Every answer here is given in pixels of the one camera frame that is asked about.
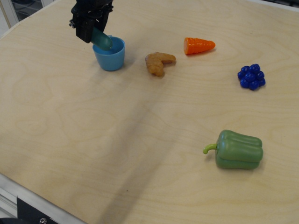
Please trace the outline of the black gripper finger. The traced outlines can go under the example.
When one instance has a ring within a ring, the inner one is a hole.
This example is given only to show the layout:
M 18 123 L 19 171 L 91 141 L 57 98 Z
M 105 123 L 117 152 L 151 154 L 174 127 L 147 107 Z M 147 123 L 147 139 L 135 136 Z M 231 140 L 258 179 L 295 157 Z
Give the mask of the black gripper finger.
M 108 17 L 110 12 L 109 11 L 96 11 L 93 13 L 94 17 L 94 27 L 101 32 L 104 32 Z
M 76 36 L 86 43 L 89 43 L 92 39 L 94 20 L 83 19 L 75 22 Z

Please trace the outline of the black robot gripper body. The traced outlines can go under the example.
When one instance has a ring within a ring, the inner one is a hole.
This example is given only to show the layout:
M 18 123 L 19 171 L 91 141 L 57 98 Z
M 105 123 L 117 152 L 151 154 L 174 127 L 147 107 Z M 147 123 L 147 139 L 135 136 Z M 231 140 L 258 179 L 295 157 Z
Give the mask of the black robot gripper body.
M 72 19 L 69 26 L 75 28 L 75 22 L 83 19 L 93 19 L 93 13 L 96 11 L 113 11 L 112 0 L 77 0 L 71 9 Z

